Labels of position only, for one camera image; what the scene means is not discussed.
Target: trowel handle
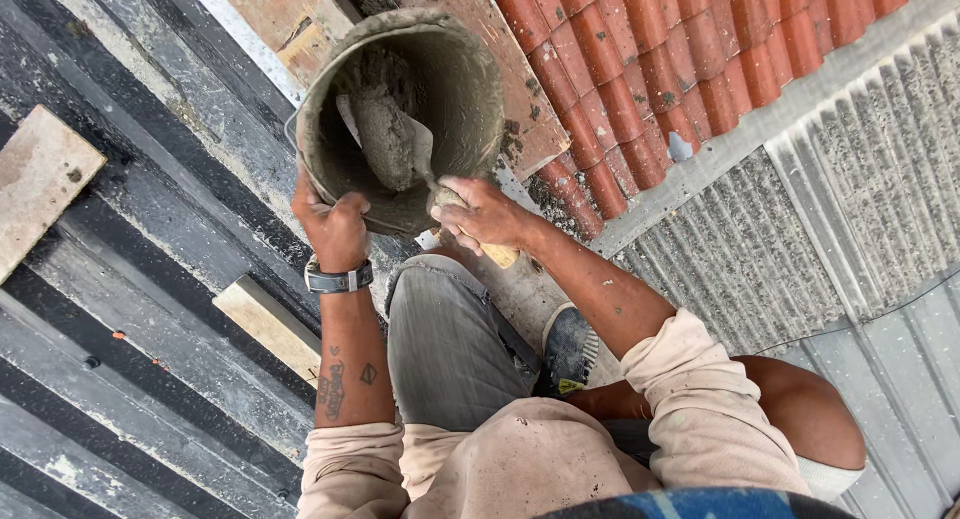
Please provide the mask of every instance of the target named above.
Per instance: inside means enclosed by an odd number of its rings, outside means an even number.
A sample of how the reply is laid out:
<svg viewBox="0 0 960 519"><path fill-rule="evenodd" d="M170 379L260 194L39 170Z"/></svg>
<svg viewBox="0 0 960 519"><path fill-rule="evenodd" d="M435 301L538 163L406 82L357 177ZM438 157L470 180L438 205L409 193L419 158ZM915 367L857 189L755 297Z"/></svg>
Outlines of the trowel handle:
<svg viewBox="0 0 960 519"><path fill-rule="evenodd" d="M464 199L460 198L460 195L446 187L441 187L434 195L434 199L435 202L441 206L453 205L470 207L466 202L463 201ZM460 231L464 233L464 235L473 237L469 234L469 232L464 230L464 227L461 227L460 225L457 226L460 228ZM480 250L483 251L485 255L489 256L489 259L493 260L496 265L500 266L500 269L507 269L514 265L514 262L516 262L521 256L521 252L513 247L507 247L506 245L492 245L482 241L480 242Z"/></svg>

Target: metal bucket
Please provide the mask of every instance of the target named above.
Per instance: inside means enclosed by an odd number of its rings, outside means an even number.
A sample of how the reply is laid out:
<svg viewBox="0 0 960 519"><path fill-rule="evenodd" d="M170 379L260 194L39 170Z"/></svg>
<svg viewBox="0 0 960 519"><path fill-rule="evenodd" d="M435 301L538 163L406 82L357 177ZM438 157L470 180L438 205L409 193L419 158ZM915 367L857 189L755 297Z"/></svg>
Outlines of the metal bucket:
<svg viewBox="0 0 960 519"><path fill-rule="evenodd" d="M416 113L433 132L437 176L486 177L503 138L503 90L486 45L448 13L402 9L367 18L337 43L310 84L296 119L296 147L320 197L332 205L355 190L370 200L370 231L414 237L435 221L426 183L397 192L381 183L348 129L331 85L348 61L377 44L400 56L420 86Z"/></svg>

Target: rolled sleeve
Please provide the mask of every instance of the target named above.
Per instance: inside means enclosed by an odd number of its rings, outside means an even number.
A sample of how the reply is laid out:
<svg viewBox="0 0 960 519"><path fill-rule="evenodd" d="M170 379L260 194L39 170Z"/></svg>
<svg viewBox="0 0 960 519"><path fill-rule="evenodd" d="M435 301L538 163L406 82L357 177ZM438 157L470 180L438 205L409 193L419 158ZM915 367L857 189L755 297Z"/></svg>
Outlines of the rolled sleeve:
<svg viewBox="0 0 960 519"><path fill-rule="evenodd" d="M389 423L311 430L297 519L399 517L410 502L402 439L403 427Z"/></svg>
<svg viewBox="0 0 960 519"><path fill-rule="evenodd" d="M809 494L797 456L757 403L761 390L681 308L621 369L654 412L650 469L666 487L727 485Z"/></svg>

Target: long sleeve shirt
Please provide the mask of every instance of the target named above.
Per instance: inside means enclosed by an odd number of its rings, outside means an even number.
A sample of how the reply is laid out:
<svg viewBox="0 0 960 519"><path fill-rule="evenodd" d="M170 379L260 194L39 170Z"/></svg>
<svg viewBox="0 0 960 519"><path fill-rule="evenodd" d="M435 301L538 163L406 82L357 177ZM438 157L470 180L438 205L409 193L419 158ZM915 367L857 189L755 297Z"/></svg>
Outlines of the long sleeve shirt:
<svg viewBox="0 0 960 519"><path fill-rule="evenodd" d="M689 311L663 325L620 362L654 412L649 436L660 448L649 470L575 406L517 399L474 432L387 423L310 431L298 519L530 517L663 487L808 495L743 365Z"/></svg>

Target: wristwatch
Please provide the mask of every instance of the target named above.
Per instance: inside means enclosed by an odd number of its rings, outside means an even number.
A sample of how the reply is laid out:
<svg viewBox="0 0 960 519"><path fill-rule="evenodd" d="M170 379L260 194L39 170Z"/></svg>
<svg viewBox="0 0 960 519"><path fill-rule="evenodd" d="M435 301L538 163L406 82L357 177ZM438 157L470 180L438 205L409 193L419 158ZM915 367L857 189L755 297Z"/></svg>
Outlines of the wristwatch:
<svg viewBox="0 0 960 519"><path fill-rule="evenodd" d="M313 255L303 268L303 281L306 282L306 289L310 292L321 294L355 292L374 282L373 266L369 260L364 260L360 267L346 273L321 273L317 255Z"/></svg>

